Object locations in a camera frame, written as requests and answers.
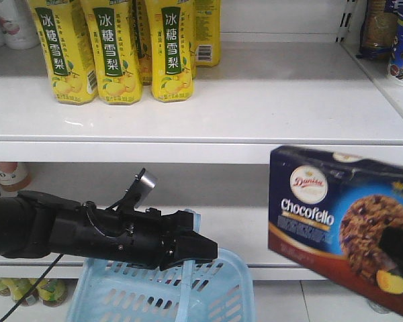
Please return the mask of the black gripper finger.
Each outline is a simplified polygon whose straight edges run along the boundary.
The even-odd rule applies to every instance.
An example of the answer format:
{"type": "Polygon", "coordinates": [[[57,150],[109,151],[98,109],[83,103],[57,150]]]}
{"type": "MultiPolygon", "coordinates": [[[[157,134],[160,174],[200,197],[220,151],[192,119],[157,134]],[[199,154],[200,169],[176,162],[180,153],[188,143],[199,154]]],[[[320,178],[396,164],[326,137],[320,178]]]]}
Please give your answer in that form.
{"type": "Polygon", "coordinates": [[[403,270],[403,229],[387,227],[382,233],[379,247],[403,270]]]}

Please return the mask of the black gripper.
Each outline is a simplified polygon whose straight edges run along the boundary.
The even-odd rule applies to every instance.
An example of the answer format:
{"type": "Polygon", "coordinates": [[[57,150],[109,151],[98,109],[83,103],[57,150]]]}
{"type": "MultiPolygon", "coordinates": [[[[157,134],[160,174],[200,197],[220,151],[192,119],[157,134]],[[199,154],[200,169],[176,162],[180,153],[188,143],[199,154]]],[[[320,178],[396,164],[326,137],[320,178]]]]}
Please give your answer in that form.
{"type": "Polygon", "coordinates": [[[218,257],[218,244],[196,232],[195,213],[188,210],[170,215],[153,208],[120,213],[88,202],[57,212],[50,251],[149,270],[166,270],[187,261],[210,263],[218,257]]]}

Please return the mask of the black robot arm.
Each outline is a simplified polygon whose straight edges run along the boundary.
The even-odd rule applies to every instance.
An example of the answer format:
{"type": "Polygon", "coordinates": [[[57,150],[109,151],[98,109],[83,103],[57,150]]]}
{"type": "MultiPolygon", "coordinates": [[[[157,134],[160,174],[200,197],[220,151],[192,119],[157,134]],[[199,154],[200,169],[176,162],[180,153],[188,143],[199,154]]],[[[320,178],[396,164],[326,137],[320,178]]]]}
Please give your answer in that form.
{"type": "Polygon", "coordinates": [[[126,262],[166,270],[185,261],[210,263],[218,244],[196,232],[195,215],[136,211],[139,193],[126,193],[106,209],[47,193],[0,195],[0,256],[43,258],[51,253],[126,262]]]}

